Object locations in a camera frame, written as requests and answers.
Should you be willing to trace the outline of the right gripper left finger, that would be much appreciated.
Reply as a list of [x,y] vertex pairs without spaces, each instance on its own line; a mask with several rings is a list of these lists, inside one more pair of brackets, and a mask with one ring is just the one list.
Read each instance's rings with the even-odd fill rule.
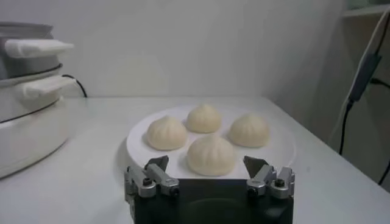
[[126,202],[130,203],[136,196],[152,198],[157,195],[158,189],[163,195],[178,196],[179,180],[165,172],[168,163],[167,155],[150,159],[144,167],[131,160],[124,172]]

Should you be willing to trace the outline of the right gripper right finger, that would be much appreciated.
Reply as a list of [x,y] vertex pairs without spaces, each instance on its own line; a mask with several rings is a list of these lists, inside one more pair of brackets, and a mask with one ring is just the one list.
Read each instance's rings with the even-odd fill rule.
[[284,200],[294,196],[295,173],[290,167],[282,167],[277,173],[274,166],[265,160],[250,156],[243,158],[250,179],[246,181],[247,194],[258,198],[270,193],[276,199]]

